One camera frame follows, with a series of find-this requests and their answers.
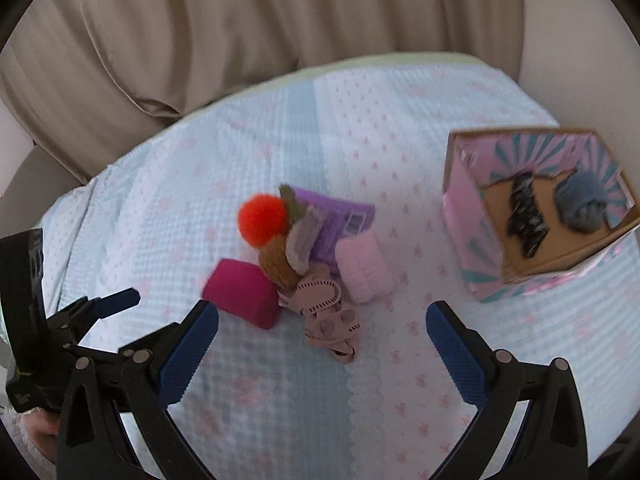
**purple package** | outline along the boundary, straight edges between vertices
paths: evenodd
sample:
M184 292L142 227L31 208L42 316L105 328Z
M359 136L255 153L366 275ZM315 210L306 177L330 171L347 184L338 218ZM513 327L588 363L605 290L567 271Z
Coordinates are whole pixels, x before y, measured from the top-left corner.
M369 229L373 223L376 207L373 204L338 200L299 187L292 189L296 193L297 200L305 205L314 205L325 216L318 240L311 249L310 259L328 264L331 271L337 273L335 245L342 238L357 236Z

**cardboard box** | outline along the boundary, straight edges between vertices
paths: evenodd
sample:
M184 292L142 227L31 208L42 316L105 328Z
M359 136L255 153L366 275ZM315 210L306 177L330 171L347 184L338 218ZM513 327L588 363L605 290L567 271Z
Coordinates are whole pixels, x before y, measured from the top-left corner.
M607 190L606 222L594 234L560 222L554 188L571 172L594 171ZM532 171L538 208L549 233L535 256L524 258L507 235L511 178ZM462 277L482 302L532 294L583 276L616 254L640 224L640 208L622 168L593 130L509 128L453 132L443 186L444 218Z

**metal screw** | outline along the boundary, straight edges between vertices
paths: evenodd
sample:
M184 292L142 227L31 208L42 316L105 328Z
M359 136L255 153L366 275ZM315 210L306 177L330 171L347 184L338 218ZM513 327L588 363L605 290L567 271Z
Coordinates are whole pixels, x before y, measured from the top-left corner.
M149 350L138 350L135 354L133 354L133 362L137 364L142 364L151 357L151 352Z
M78 359L78 361L76 361L76 368L78 370L84 370L85 368L88 367L89 362L90 361L88 357L81 357Z
M562 359L561 357L559 357L558 359L555 359L554 364L556 365L556 368L558 368L558 370L562 370L563 372L569 369L569 363L565 359Z
M498 350L495 353L495 358L498 359L499 362L506 364L511 362L511 359L513 359L513 356L506 350Z

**pink sponge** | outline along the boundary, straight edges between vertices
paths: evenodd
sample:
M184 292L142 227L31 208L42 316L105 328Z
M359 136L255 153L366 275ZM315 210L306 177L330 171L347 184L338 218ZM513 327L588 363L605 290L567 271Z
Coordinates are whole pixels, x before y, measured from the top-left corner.
M365 303L394 290L394 277L372 230L340 240L335 246L335 261L342 282L356 303Z
M202 299L264 330L276 325L282 310L278 289L260 267L237 260L220 260L202 291Z

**red fluffy ball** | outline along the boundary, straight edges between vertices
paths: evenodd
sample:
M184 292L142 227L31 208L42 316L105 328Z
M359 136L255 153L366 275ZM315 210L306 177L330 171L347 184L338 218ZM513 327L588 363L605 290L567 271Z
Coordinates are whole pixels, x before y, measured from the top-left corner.
M240 235L251 247L260 248L289 229L287 207L280 197L260 194L242 204L238 212Z

